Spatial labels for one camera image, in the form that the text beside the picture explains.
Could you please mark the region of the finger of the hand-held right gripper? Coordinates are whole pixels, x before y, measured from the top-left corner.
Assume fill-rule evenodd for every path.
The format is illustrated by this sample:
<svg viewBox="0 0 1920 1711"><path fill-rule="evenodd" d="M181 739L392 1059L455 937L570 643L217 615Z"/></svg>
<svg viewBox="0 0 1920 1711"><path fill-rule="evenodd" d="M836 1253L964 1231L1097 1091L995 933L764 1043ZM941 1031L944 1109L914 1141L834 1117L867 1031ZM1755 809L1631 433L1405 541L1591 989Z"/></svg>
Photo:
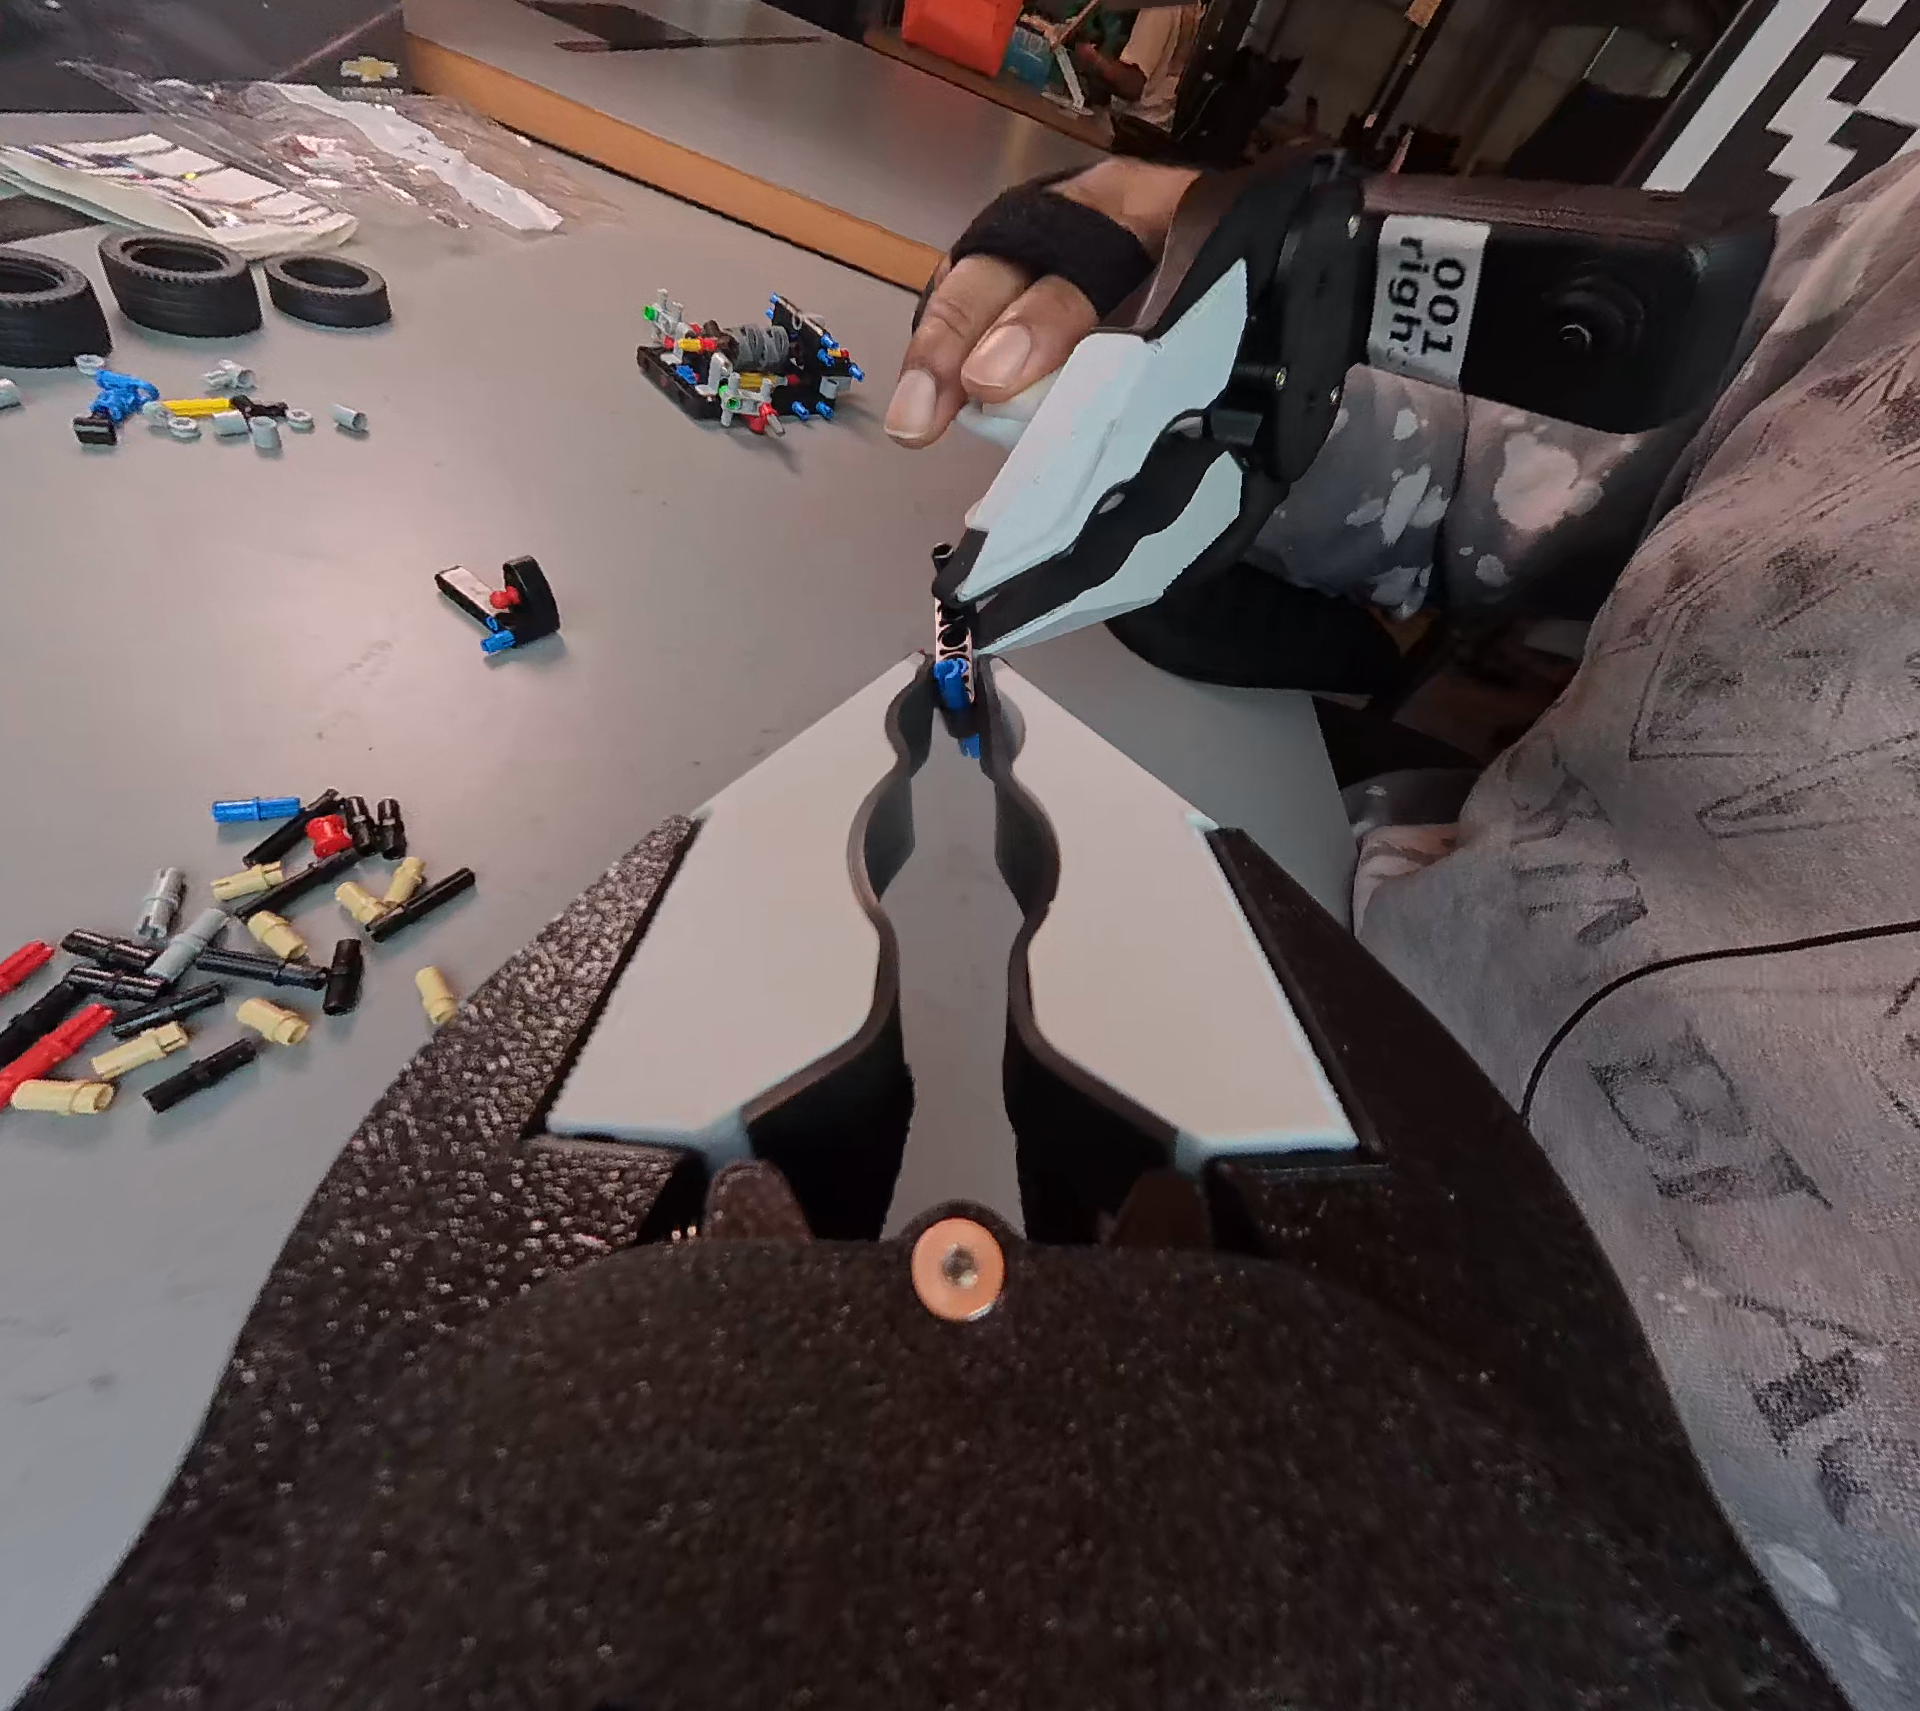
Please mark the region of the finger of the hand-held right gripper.
<svg viewBox="0 0 1920 1711"><path fill-rule="evenodd" d="M1155 603L1242 513L1246 469L1216 443L1156 443L1140 473L1108 487L1054 557L968 589L984 657Z"/></svg>
<svg viewBox="0 0 1920 1711"><path fill-rule="evenodd" d="M1225 393L1246 323L1246 263L1235 259L1158 335L1095 331L1084 339L975 507L967 537L939 569L937 593L968 609L971 587L1066 549L1097 497L1136 477L1156 443L1233 449L1183 431L1183 423ZM1246 471L1242 513L1229 533L1254 511L1249 481Z"/></svg>

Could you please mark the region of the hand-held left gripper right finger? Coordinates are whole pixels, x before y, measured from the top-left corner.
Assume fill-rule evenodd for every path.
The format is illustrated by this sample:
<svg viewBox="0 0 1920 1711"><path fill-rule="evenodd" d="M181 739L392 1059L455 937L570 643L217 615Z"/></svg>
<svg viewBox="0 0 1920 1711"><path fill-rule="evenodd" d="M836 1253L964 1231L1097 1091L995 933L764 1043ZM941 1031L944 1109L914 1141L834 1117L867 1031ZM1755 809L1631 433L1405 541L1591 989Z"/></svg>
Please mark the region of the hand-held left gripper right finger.
<svg viewBox="0 0 1920 1711"><path fill-rule="evenodd" d="M995 855L1020 907L1003 1093L1031 1235L1156 1171L1351 1161L1363 1131L1226 861L1235 837L1020 673L991 671Z"/></svg>

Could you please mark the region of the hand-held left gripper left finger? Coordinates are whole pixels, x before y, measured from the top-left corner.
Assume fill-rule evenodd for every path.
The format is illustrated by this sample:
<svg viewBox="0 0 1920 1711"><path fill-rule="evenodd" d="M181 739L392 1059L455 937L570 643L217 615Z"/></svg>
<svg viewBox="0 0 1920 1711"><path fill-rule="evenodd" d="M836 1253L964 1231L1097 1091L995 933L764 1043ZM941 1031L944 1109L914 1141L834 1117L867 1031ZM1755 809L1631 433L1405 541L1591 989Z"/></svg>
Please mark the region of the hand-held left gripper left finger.
<svg viewBox="0 0 1920 1711"><path fill-rule="evenodd" d="M716 793L547 1113L565 1139L774 1163L816 1233L877 1233L914 1111L882 893L914 851L921 661Z"/></svg>

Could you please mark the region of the short black holed brick beam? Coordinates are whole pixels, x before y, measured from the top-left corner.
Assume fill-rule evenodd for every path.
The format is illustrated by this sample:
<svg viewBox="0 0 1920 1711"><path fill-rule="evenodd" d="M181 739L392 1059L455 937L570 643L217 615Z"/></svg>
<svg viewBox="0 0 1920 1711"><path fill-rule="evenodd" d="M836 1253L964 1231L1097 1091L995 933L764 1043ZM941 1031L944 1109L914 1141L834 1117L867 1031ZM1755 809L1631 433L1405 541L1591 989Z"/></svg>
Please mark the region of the short black holed brick beam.
<svg viewBox="0 0 1920 1711"><path fill-rule="evenodd" d="M979 763L992 729L992 691L979 669L972 619L958 603L937 593L933 621L935 703L960 755Z"/></svg>

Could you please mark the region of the black toy brick engine frame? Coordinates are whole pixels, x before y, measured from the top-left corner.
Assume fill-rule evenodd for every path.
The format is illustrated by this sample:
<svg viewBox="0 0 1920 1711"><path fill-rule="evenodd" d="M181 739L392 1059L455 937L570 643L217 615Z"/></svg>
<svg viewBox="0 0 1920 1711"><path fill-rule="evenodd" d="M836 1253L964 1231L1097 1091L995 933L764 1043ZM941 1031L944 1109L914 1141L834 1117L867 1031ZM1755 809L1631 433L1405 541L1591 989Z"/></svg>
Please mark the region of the black toy brick engine frame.
<svg viewBox="0 0 1920 1711"><path fill-rule="evenodd" d="M692 419L754 435L833 419L864 379L826 323L778 293L761 323L722 325L690 319L661 289L641 311L636 365Z"/></svg>

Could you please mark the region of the black brick subassembly with pins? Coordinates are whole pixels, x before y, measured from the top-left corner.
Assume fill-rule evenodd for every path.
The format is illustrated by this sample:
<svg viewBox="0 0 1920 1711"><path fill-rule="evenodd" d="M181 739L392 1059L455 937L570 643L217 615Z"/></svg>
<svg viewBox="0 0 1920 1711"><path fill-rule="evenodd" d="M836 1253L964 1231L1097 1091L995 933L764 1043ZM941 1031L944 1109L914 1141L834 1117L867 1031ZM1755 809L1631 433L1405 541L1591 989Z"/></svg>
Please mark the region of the black brick subassembly with pins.
<svg viewBox="0 0 1920 1711"><path fill-rule="evenodd" d="M483 629L483 653L490 659L540 643L562 629L554 589L533 555L503 563L492 585L466 567L435 573L441 595Z"/></svg>

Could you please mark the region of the person's right forearm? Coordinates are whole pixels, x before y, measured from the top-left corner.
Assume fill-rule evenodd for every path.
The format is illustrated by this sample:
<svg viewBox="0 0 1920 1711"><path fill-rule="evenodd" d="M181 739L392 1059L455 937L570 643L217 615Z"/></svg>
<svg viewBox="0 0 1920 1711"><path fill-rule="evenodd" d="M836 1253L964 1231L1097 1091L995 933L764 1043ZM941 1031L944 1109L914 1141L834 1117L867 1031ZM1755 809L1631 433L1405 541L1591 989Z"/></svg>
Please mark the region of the person's right forearm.
<svg viewBox="0 0 1920 1711"><path fill-rule="evenodd" d="M1493 613L1516 593L1494 483L1524 427L1533 419L1516 407L1360 363L1250 563L1393 617Z"/></svg>

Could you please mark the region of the grey desk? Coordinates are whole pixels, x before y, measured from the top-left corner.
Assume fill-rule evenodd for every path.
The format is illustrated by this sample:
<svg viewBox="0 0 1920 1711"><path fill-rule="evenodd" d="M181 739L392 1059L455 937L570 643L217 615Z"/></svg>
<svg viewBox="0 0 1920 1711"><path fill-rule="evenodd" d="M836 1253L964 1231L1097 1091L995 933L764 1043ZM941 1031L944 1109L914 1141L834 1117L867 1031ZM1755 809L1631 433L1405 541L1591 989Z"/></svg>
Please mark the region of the grey desk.
<svg viewBox="0 0 1920 1711"><path fill-rule="evenodd" d="M398 793L479 891L370 965L361 1015L156 1117L5 1123L5 1706L199 1433L325 1169L425 1041L408 971L474 987L673 807L744 773L923 635L927 545L986 453L879 453L862 409L785 457L633 369L654 283L804 283L894 351L905 299L629 187L550 241L374 233L397 327L269 321L270 393L364 405L286 455L5 413L5 949L123 927L261 827L209 799ZM533 555L560 631L494 659L435 573Z"/></svg>

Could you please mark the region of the person's right hand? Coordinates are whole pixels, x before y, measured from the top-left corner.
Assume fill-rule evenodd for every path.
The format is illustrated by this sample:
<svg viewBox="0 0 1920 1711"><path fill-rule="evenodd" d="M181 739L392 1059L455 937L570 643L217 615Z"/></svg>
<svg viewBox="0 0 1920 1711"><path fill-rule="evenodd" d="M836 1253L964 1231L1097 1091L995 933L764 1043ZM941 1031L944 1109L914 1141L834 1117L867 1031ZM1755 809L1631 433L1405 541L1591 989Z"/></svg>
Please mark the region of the person's right hand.
<svg viewBox="0 0 1920 1711"><path fill-rule="evenodd" d="M1153 277L1190 167L1107 157L1012 187L935 269L884 409L887 433L935 443L971 403L1054 373Z"/></svg>

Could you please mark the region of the black-and-white marker board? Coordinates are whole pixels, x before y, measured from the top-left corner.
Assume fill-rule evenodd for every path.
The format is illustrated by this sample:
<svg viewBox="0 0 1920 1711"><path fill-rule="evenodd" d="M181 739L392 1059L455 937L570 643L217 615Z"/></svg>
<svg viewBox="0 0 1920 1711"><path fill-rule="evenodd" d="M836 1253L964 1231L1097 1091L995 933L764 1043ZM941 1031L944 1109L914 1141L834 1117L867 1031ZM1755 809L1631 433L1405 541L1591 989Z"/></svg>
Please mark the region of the black-and-white marker board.
<svg viewBox="0 0 1920 1711"><path fill-rule="evenodd" d="M1918 0L1747 0L1621 175L1784 215L1918 143Z"/></svg>

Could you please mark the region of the grey table with wooden edge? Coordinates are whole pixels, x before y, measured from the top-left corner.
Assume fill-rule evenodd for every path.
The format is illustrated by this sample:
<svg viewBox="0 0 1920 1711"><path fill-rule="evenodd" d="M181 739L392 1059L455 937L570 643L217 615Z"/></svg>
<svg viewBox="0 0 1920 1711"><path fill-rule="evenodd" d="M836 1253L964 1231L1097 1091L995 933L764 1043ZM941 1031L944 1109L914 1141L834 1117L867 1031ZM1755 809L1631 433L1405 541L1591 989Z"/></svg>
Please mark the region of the grey table with wooden edge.
<svg viewBox="0 0 1920 1711"><path fill-rule="evenodd" d="M905 289L998 189L1104 149L757 0L401 9L423 89Z"/></svg>

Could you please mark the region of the pile of small connector pins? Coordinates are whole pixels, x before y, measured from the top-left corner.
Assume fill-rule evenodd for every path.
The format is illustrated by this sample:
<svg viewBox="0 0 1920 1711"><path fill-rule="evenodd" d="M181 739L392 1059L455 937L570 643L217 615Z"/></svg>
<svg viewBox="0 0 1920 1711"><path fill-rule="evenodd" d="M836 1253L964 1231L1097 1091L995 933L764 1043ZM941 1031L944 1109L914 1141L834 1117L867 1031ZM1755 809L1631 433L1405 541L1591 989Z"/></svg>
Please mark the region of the pile of small connector pins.
<svg viewBox="0 0 1920 1711"><path fill-rule="evenodd" d="M210 805L265 827L203 907L163 867L126 931L73 927L5 955L5 1113L97 1117L129 1085L166 1115L269 1051L358 1013L373 955L477 891L412 849L402 803L335 787Z"/></svg>

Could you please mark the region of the clear plastic bags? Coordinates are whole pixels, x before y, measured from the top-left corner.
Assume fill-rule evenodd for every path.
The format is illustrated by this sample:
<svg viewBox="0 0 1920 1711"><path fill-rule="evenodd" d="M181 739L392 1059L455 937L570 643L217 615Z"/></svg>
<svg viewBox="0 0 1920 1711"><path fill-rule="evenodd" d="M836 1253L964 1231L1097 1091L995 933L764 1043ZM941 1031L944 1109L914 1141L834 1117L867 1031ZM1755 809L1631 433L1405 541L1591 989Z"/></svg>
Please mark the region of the clear plastic bags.
<svg viewBox="0 0 1920 1711"><path fill-rule="evenodd" d="M550 235L606 213L530 139L429 93L205 85L95 59L58 65L214 157L356 215L391 205L452 229Z"/></svg>

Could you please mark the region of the scatter of small brick connectors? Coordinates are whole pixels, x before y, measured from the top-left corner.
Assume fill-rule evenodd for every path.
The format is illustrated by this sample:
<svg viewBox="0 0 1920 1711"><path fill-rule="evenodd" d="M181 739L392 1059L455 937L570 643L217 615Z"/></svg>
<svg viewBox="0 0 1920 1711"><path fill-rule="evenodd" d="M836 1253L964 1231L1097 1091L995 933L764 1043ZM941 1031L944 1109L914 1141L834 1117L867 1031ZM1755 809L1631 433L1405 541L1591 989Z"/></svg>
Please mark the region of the scatter of small brick connectors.
<svg viewBox="0 0 1920 1711"><path fill-rule="evenodd" d="M5 367L3 409L17 413L47 395L68 409L73 437L86 449L112 449L146 433L170 443L210 439L276 453L288 433L333 427L369 435L364 411L351 405L310 409L278 399L256 369L223 359L199 379L155 381L80 353L54 367Z"/></svg>

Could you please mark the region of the white printed paper sheets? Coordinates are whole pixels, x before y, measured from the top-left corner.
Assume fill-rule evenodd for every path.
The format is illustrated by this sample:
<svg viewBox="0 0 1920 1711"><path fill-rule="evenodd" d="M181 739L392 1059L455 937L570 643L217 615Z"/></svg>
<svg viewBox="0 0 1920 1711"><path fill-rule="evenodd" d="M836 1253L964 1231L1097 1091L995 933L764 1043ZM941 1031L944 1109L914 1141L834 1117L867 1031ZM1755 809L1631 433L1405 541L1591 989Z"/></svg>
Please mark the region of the white printed paper sheets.
<svg viewBox="0 0 1920 1711"><path fill-rule="evenodd" d="M126 231L214 241L247 259L330 249L358 219L177 139L5 143L5 183Z"/></svg>

